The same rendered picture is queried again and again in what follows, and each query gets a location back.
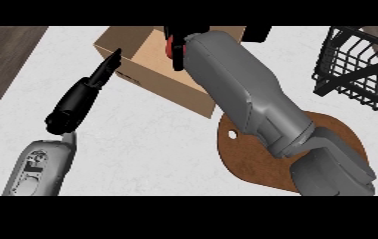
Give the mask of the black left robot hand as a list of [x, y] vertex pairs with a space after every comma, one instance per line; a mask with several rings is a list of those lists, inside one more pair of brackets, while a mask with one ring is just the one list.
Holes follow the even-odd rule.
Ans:
[[75, 131], [88, 114], [98, 91], [119, 65], [120, 49], [116, 49], [100, 63], [92, 74], [75, 82], [61, 96], [53, 112], [45, 117], [45, 130], [51, 134], [60, 135]]

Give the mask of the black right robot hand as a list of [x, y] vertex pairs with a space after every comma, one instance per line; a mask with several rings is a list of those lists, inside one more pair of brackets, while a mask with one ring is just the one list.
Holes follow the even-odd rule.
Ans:
[[[243, 29], [243, 33], [240, 36], [242, 42], [256, 42], [262, 43], [265, 41], [268, 32], [271, 30], [270, 26], [250, 26], [247, 25]], [[183, 70], [183, 45], [184, 38], [194, 33], [206, 33], [209, 31], [208, 26], [175, 26], [175, 25], [166, 25], [163, 27], [163, 36], [165, 41], [168, 40], [168, 37], [172, 35], [172, 69], [175, 71]]]

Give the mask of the red bell pepper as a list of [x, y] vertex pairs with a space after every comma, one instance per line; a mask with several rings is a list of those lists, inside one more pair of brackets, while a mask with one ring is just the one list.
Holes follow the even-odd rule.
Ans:
[[[172, 59], [172, 35], [168, 37], [166, 45], [165, 45], [165, 54], [169, 59]], [[183, 45], [183, 54], [185, 54], [185, 45]]]

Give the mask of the cardboard box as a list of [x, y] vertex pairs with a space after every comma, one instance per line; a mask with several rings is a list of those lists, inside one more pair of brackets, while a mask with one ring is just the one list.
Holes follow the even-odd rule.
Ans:
[[110, 26], [92, 43], [106, 58], [120, 49], [119, 78], [209, 118], [215, 102], [185, 71], [172, 69], [162, 26]]

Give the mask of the brown wooden cutting board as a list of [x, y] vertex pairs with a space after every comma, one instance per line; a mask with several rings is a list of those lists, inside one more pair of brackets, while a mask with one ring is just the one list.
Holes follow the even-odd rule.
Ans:
[[[326, 114], [305, 111], [305, 115], [315, 126], [329, 128], [338, 134], [361, 159], [367, 160], [363, 144], [349, 127]], [[289, 166], [305, 155], [305, 152], [301, 152], [292, 158], [274, 159], [256, 137], [239, 132], [227, 115], [221, 116], [218, 122], [216, 150], [228, 172], [240, 180], [296, 192]]]

